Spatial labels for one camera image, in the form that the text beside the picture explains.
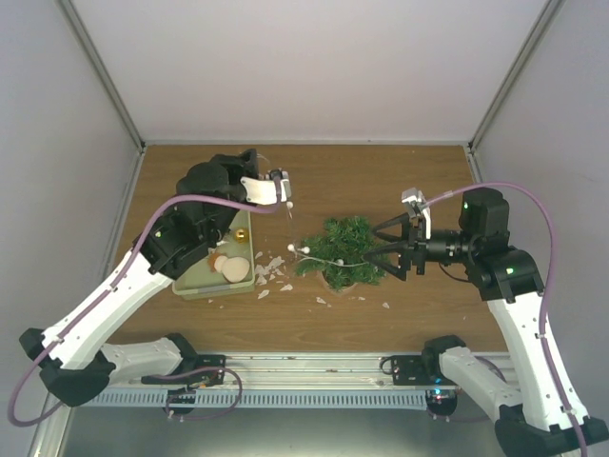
artificial pine branch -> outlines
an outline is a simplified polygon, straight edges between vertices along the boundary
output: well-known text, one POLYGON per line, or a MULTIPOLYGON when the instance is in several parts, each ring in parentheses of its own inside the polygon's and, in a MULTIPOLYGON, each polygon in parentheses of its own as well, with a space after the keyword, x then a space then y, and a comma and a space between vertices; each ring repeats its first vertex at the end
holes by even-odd
MULTIPOLYGON (((302 246, 309 246, 311 249, 309 256, 331 262, 343 259, 346 265, 362 263, 362 256, 378 245, 370 231, 369 221, 362 216, 345 217, 341 220, 326 219, 324 234, 302 241, 302 246)), ((299 276, 310 271, 320 271, 334 290, 348 288, 355 283, 377 285, 385 276, 383 270, 367 263, 346 268, 315 260, 303 260, 296 267, 296 274, 299 276)))

terracotta pot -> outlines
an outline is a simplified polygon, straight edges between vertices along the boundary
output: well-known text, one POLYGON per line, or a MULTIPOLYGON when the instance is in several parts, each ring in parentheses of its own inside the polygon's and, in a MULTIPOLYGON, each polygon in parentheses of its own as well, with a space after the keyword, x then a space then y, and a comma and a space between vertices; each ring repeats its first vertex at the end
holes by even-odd
POLYGON ((358 285, 358 283, 352 284, 351 286, 349 286, 348 288, 342 288, 341 290, 334 290, 333 288, 330 287, 330 285, 327 283, 327 281, 324 278, 324 274, 321 271, 317 271, 317 277, 318 279, 322 282, 322 285, 324 286, 324 288, 330 292, 332 295, 336 295, 337 297, 343 297, 345 295, 348 295, 349 293, 351 293, 353 291, 353 289, 358 285))

robotic arm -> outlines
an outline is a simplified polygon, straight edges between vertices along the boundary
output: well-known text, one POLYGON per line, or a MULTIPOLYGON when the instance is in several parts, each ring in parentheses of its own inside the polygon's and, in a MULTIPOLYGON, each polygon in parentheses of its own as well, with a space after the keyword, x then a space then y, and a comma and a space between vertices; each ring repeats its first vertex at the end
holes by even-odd
MULTIPOLYGON (((291 195, 286 172, 276 169, 259 179, 255 149, 238 157, 216 155, 192 167, 176 190, 175 205, 158 214, 150 229, 134 241, 139 252, 134 254, 135 248, 128 252, 109 278, 68 316, 45 330, 30 328, 21 336, 21 346, 32 360, 53 345, 39 363, 40 377, 64 404, 82 405, 115 383, 198 368, 200 356, 177 333, 125 346, 106 340, 150 297, 207 257, 228 233, 238 212, 235 207, 256 210, 255 205, 278 205, 291 195), (210 198, 193 202, 193 195, 210 198), (224 206, 226 201, 236 205, 224 206)), ((201 378, 186 380, 186 384, 194 382, 201 378)))
POLYGON ((466 191, 460 231, 432 230, 430 209, 419 190, 405 191, 402 201, 406 213, 373 229, 388 244, 364 259, 403 281, 413 266, 424 274, 428 262, 464 265, 469 282, 500 326, 520 390, 493 374, 454 335, 425 344, 422 364, 432 384, 448 379, 462 387, 494 422, 501 448, 510 457, 576 449, 579 431, 589 445, 609 439, 604 421, 590 417, 575 392, 547 321, 540 334, 543 282, 533 258, 508 245, 509 205, 502 194, 489 188, 466 191), (393 226, 401 226, 400 236, 382 231, 393 226), (385 260, 391 253, 398 254, 397 264, 385 260), (547 342, 550 362, 541 338, 547 342))

gold ball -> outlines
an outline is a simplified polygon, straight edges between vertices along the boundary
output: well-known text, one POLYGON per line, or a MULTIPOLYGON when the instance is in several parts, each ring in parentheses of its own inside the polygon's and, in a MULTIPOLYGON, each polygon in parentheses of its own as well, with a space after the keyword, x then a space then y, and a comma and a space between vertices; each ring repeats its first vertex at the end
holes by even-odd
POLYGON ((247 243, 249 241, 249 230, 247 228, 238 228, 234 235, 237 243, 247 243))

wooden table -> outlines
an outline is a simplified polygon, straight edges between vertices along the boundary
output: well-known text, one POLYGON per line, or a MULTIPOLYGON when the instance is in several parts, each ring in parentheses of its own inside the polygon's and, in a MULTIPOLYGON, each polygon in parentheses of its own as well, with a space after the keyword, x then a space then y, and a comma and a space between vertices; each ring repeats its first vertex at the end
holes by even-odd
MULTIPOLYGON (((150 147, 144 159, 119 255, 145 221, 175 190, 175 183, 198 162, 216 153, 237 154, 244 146, 150 147)), ((403 190, 417 187, 427 197, 471 183, 462 148, 411 146, 259 146, 261 169, 290 174, 294 217, 300 236, 321 230, 329 216, 360 214, 373 224, 403 212, 403 190)), ((437 229, 456 229, 460 199, 433 208, 437 229)), ((253 215, 255 251, 290 259, 292 238, 285 211, 253 215)), ((313 275, 294 277, 294 289, 280 292, 273 281, 255 292, 185 301, 171 288, 143 305, 115 333, 113 343, 150 341, 182 332, 199 350, 242 351, 406 351, 444 334, 461 336, 473 350, 505 350, 493 317, 470 285, 445 277, 429 265, 407 282, 393 277, 378 287, 358 285, 351 296, 335 297, 313 275), (270 294, 258 300, 258 293, 270 294), (323 298, 331 307, 319 304, 323 298)), ((462 275, 462 268, 451 269, 462 275)))

